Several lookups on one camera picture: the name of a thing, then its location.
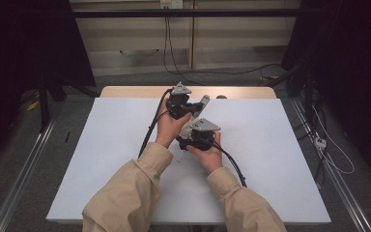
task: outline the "table surface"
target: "table surface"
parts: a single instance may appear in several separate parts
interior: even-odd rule
[[[143,130],[150,124],[149,118],[144,115],[154,115],[158,103],[156,98],[168,88],[171,87],[104,88],[101,98],[95,101],[47,219],[63,223],[81,222],[82,208],[115,173],[116,166],[137,156],[140,145],[137,143],[141,143],[141,137],[145,134]],[[268,199],[284,222],[330,222],[321,195],[273,89],[188,88],[193,92],[191,100],[204,95],[212,98],[223,95],[229,99],[211,100],[203,114],[223,127],[223,146],[228,149],[227,152],[234,154],[248,187]],[[162,196],[152,223],[223,222],[219,205],[205,183],[207,174],[198,159],[181,151],[178,144],[172,144],[169,149],[175,157],[161,176]],[[119,151],[119,156],[112,151]],[[227,159],[224,165],[235,172]]]

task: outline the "hand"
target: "hand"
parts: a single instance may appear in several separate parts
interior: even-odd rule
[[[167,99],[164,99],[158,114],[156,143],[168,148],[179,135],[183,125],[191,118],[191,113],[187,113],[183,118],[176,120],[168,113],[166,102]]]
[[[221,146],[221,133],[219,131],[214,131],[214,143]],[[194,155],[196,155],[207,172],[211,174],[218,168],[222,167],[222,153],[215,147],[210,148],[207,151],[201,151],[191,145],[186,146],[186,148]]]

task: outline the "beige sleeve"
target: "beige sleeve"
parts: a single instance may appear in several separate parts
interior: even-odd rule
[[[223,208],[229,232],[286,231],[268,201],[242,187],[228,168],[218,168],[210,174],[208,182]]]
[[[149,143],[93,196],[83,210],[83,231],[147,231],[159,200],[158,182],[173,155]]]

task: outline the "beige jacket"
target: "beige jacket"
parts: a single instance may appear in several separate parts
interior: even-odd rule
[[[149,143],[139,160],[123,165],[83,210],[83,231],[147,231],[159,200],[158,182],[173,155]],[[224,210],[230,232],[286,231],[263,197],[242,187],[226,168],[218,168],[208,183]]]

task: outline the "person's arm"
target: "person's arm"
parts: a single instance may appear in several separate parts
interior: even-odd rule
[[[167,150],[191,117],[175,120],[160,109],[156,142],[149,143],[138,160],[123,165],[83,210],[83,231],[147,231],[159,200],[159,178],[171,163]]]
[[[214,132],[214,140],[220,144],[220,133]],[[266,199],[249,188],[242,187],[234,174],[222,165],[222,154],[216,148],[203,152],[187,146],[209,173],[208,182],[222,206],[225,225],[230,232],[286,231],[279,215]]]

